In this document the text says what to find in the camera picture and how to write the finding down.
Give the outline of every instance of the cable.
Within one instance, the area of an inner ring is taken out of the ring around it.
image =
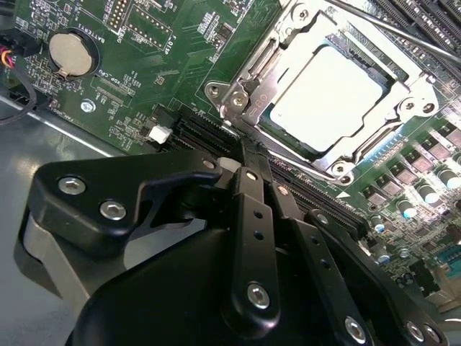
[[[423,48],[436,56],[440,56],[443,59],[449,60],[461,66],[461,57],[455,56],[447,52],[446,50],[443,50],[435,45],[432,45],[431,43],[426,42],[425,40],[421,40],[417,37],[414,37],[408,34],[407,32],[404,32],[392,25],[389,25],[388,23],[382,21],[381,19],[369,13],[366,13],[365,11],[362,11],[361,9],[358,9],[355,6],[349,5],[348,3],[343,2],[341,0],[325,0],[325,2],[328,2],[329,4],[332,4],[334,6],[337,6],[338,8],[350,14],[353,14],[354,16],[362,18],[363,20],[366,20],[367,22],[370,22],[376,25],[377,27],[381,27],[382,29],[387,30],[388,32],[391,32],[397,36],[400,36],[401,38],[404,38],[408,42],[411,42],[414,45],[417,45],[420,48]]]
[[[29,78],[27,78],[27,76],[23,72],[21,72],[17,67],[11,68],[10,71],[27,90],[27,93],[29,94],[29,101],[27,102],[25,107],[22,108],[16,115],[12,115],[11,117],[7,117],[5,119],[0,119],[0,126],[5,126],[15,121],[18,121],[19,119],[24,117],[28,112],[32,112],[35,105],[37,104],[37,93],[35,92],[34,87],[31,85]]]
[[[8,54],[10,54],[11,51],[10,50],[4,50],[2,53],[1,53],[1,62],[7,66],[7,67],[10,67],[10,68],[13,68],[14,67],[14,64],[13,64],[13,60],[11,59],[11,57],[8,56]]]

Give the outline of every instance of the black plastic bracket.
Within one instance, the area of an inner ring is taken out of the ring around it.
[[[223,316],[245,338],[261,338],[276,327],[280,316],[277,262],[264,182],[248,167],[234,175],[233,210],[230,293],[223,302]]]
[[[284,232],[291,232],[294,236],[295,246],[315,286],[316,294],[311,298],[319,298],[321,302],[323,313],[318,312],[318,315],[322,316],[329,325],[323,340],[329,340],[332,345],[356,345],[357,343],[373,345],[367,325],[347,289],[321,232],[314,225],[297,219],[300,211],[294,197],[286,188],[273,184],[271,195],[279,220],[277,227]],[[355,334],[350,328],[352,324],[356,326]]]
[[[38,169],[28,206],[37,224],[50,233],[96,257],[111,257],[124,249],[131,232],[142,222],[142,201],[161,203],[159,198],[178,187],[212,185],[220,176],[215,160],[199,151],[58,162]],[[58,186],[64,177],[79,178],[85,191],[64,193]],[[125,208],[123,219],[113,221],[100,213],[106,201]]]

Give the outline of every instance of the mounting screw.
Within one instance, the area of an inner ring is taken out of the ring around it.
[[[301,29],[305,26],[305,21],[309,17],[307,7],[307,4],[301,3],[293,8],[291,19],[296,29]]]
[[[267,294],[266,290],[257,283],[252,283],[248,286],[246,295],[248,296],[248,300],[258,309],[264,310],[269,308],[269,294]]]
[[[328,219],[323,214],[317,214],[317,219],[326,225],[328,225]]]
[[[283,187],[283,186],[280,185],[280,186],[277,187],[277,190],[279,190],[279,192],[280,192],[282,195],[288,196],[288,190],[287,190],[285,187]]]
[[[85,113],[93,113],[96,110],[96,105],[90,99],[83,99],[81,101],[80,108]]]
[[[86,185],[79,178],[65,177],[58,182],[59,190],[67,195],[80,195],[86,189]]]
[[[346,326],[346,330],[349,335],[357,341],[359,344],[364,344],[367,341],[367,337],[365,335],[365,331],[363,330],[362,326],[352,317],[346,317],[344,321],[344,325]]]
[[[99,208],[99,212],[105,218],[113,221],[122,220],[127,215],[125,207],[113,200],[107,200],[106,202],[102,203],[101,208]]]
[[[251,180],[255,180],[255,181],[258,180],[258,177],[253,172],[247,171],[246,176],[250,178]]]
[[[216,165],[212,163],[211,161],[208,160],[203,160],[203,165],[209,169],[214,169],[216,168]]]
[[[426,330],[427,334],[429,334],[429,336],[434,339],[435,342],[442,342],[442,339],[440,338],[440,336],[435,332],[435,330],[433,330],[431,328],[431,326],[429,326],[428,324],[425,324],[424,325],[424,329]]]
[[[214,85],[210,85],[208,87],[208,94],[210,94],[211,97],[218,97],[219,96],[219,88]]]
[[[410,250],[408,250],[408,249],[400,249],[398,255],[400,256],[400,258],[408,258],[408,257],[410,257]]]
[[[410,335],[414,337],[416,340],[418,340],[419,342],[424,341],[423,332],[419,330],[419,328],[412,321],[406,322],[406,329],[409,331]]]
[[[347,168],[348,164],[345,161],[338,161],[331,167],[331,172],[340,177],[346,173]]]
[[[231,99],[232,104],[237,108],[243,108],[248,104],[248,95],[245,92],[234,92]]]

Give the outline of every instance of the hole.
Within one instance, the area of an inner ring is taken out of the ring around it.
[[[255,237],[256,239],[258,239],[258,240],[263,240],[263,239],[264,239],[264,236],[263,236],[262,233],[259,232],[259,231],[255,231],[255,232],[253,233],[253,235],[254,235],[254,237]]]
[[[351,177],[345,176],[340,179],[343,184],[349,184],[351,182]]]
[[[423,107],[423,112],[429,114],[430,112],[435,110],[435,105],[433,103],[428,103]]]
[[[219,89],[217,86],[210,86],[208,88],[208,92],[210,93],[211,97],[218,97],[219,96]]]
[[[328,270],[331,269],[330,264],[329,264],[327,261],[325,261],[324,259],[320,260],[320,264],[323,265],[323,267],[324,267],[325,269],[328,269]]]

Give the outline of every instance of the chip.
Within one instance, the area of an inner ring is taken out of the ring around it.
[[[367,187],[363,195],[374,205],[382,205],[386,201],[386,198],[374,186]]]
[[[386,174],[379,177],[376,183],[382,191],[386,192],[390,196],[395,196],[400,191],[402,191],[402,187],[393,180],[391,180],[391,178],[389,178],[389,176],[387,176]]]
[[[390,172],[403,184],[411,185],[416,179],[418,179],[418,177],[407,169],[401,162],[398,162],[394,167],[392,167]]]
[[[448,151],[448,149],[432,136],[427,138],[421,145],[437,160],[443,161],[451,156],[451,153]]]
[[[421,173],[426,173],[434,168],[432,163],[416,150],[406,155],[405,159],[412,167],[419,170]]]

